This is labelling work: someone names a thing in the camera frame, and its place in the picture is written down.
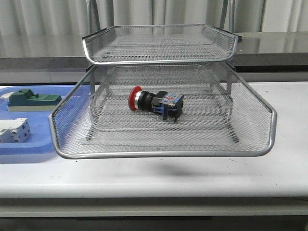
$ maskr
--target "green electrical component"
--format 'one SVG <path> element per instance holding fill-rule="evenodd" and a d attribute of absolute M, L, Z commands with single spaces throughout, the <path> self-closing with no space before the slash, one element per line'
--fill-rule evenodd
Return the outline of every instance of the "green electrical component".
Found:
<path fill-rule="evenodd" d="M 9 97 L 10 112 L 51 111 L 61 101 L 61 95 L 35 94 L 31 89 L 21 89 Z"/>

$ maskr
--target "gray countertop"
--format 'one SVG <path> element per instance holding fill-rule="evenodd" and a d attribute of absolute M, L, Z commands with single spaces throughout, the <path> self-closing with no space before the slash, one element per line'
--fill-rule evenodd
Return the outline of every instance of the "gray countertop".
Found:
<path fill-rule="evenodd" d="M 238 33 L 234 66 L 308 65 L 308 32 Z M 2 36 L 0 69 L 86 68 L 80 35 Z"/>

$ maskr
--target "silver metal mesh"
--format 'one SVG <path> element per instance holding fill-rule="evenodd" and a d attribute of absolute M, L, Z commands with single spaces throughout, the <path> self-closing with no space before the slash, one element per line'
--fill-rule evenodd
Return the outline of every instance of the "silver metal mesh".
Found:
<path fill-rule="evenodd" d="M 274 110 L 225 64 L 100 69 L 94 94 L 88 76 L 52 114 L 65 157 L 255 156 L 272 145 Z M 137 85 L 183 94 L 178 121 L 131 111 L 128 95 Z"/>
<path fill-rule="evenodd" d="M 224 61 L 237 36 L 207 25 L 114 26 L 83 39 L 94 64 Z"/>

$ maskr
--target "white curtain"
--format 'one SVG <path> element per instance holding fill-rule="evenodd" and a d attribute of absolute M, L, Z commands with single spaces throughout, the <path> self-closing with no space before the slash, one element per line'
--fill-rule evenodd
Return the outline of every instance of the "white curtain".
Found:
<path fill-rule="evenodd" d="M 112 25 L 196 23 L 219 26 L 222 2 L 97 0 L 97 5 L 101 28 Z M 235 32 L 308 31 L 308 0 L 235 2 Z M 0 0 L 0 33 L 2 36 L 86 35 L 86 0 Z"/>

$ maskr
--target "metal support rod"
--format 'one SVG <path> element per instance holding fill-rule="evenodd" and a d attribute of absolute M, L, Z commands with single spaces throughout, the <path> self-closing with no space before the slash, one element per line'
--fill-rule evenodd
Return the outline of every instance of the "metal support rod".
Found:
<path fill-rule="evenodd" d="M 95 29 L 96 29 L 96 31 L 99 31 L 101 29 L 101 25 L 100 25 L 100 18 L 99 18 L 99 15 L 98 15 L 96 0 L 87 0 L 88 34 L 93 33 L 93 18 L 92 18 L 92 15 L 94 15 Z M 90 74 L 90 91 L 91 91 L 91 94 L 95 93 L 95 76 L 94 76 L 93 72 Z"/>
<path fill-rule="evenodd" d="M 96 0 L 87 0 L 87 20 L 88 20 L 88 34 L 93 33 L 93 18 L 95 20 L 95 29 L 99 31 L 101 29 L 100 18 L 98 15 Z"/>
<path fill-rule="evenodd" d="M 228 76 L 231 76 L 231 77 L 226 78 L 226 82 L 227 82 L 226 91 L 227 91 L 228 94 L 231 94 L 231 91 L 232 91 L 232 74 L 229 70 L 228 70 Z"/>
<path fill-rule="evenodd" d="M 226 14 L 227 14 L 227 7 L 228 7 L 229 0 L 223 0 L 222 10 L 221 10 L 221 18 L 220 18 L 220 25 L 219 28 L 223 29 L 225 26 L 226 21 Z"/>
<path fill-rule="evenodd" d="M 234 33 L 235 0 L 229 0 L 229 32 Z"/>
<path fill-rule="evenodd" d="M 229 32 L 234 33 L 235 0 L 223 0 L 219 27 L 224 28 L 229 3 Z"/>
<path fill-rule="evenodd" d="M 108 9 L 106 27 L 114 26 L 114 1 L 113 0 L 107 0 L 105 6 Z"/>

